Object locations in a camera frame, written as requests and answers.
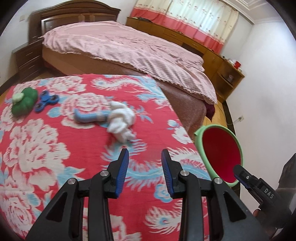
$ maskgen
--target light switch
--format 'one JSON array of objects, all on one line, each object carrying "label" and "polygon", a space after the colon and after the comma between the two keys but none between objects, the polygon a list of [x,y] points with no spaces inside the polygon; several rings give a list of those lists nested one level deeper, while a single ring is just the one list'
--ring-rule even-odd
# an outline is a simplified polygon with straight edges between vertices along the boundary
[{"label": "light switch", "polygon": [[25,15],[20,16],[20,22],[25,20]]}]

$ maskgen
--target curtain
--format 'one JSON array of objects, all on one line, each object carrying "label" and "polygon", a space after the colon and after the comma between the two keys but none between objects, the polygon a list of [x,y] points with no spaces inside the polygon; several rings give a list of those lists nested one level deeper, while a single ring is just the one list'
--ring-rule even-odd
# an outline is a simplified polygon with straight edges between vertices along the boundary
[{"label": "curtain", "polygon": [[131,17],[147,18],[219,53],[238,15],[219,0],[138,0]]}]

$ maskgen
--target wooden floor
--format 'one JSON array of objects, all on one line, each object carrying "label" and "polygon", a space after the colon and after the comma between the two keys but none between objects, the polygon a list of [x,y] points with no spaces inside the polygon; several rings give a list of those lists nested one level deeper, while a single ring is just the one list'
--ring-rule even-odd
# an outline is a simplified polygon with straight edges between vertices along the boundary
[{"label": "wooden floor", "polygon": [[[42,73],[40,76],[36,77],[34,80],[40,80],[40,79],[46,79],[46,78],[52,78],[52,77],[55,77],[55,76],[46,71],[46,72]],[[0,96],[0,104],[2,104],[2,102],[4,102],[7,92],[8,92],[8,90],[5,91]],[[204,119],[204,122],[203,122],[204,126],[207,126],[210,124],[217,124],[217,125],[222,125],[222,126],[227,127],[225,114],[223,111],[223,106],[220,102],[218,102],[218,104],[215,105],[215,115],[212,119],[212,122],[207,117],[205,117],[205,119]]]}]

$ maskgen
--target table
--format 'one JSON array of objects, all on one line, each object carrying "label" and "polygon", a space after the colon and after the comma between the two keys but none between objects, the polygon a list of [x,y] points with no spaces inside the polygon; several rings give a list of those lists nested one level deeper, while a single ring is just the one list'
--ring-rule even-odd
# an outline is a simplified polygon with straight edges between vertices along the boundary
[{"label": "table", "polygon": [[[11,116],[11,97],[25,87],[39,93],[47,89],[60,101],[17,120]],[[110,100],[134,110],[135,140],[120,144],[106,132],[106,123],[73,120],[73,108],[107,112]],[[150,76],[85,74],[25,82],[10,89],[0,113],[0,207],[22,237],[67,179],[93,177],[117,160],[122,148],[129,150],[130,163],[122,194],[109,200],[114,240],[178,240],[182,201],[172,200],[167,192],[162,149],[168,149],[183,169],[210,180],[194,144]],[[86,202],[84,214],[86,240]]]}]

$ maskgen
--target nightstand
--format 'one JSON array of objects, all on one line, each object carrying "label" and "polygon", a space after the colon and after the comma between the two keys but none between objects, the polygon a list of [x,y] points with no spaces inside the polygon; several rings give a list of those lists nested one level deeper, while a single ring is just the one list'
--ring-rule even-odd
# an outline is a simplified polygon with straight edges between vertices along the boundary
[{"label": "nightstand", "polygon": [[15,54],[20,82],[30,81],[43,72],[42,41],[43,39],[31,44],[26,43],[13,50],[12,53]]}]

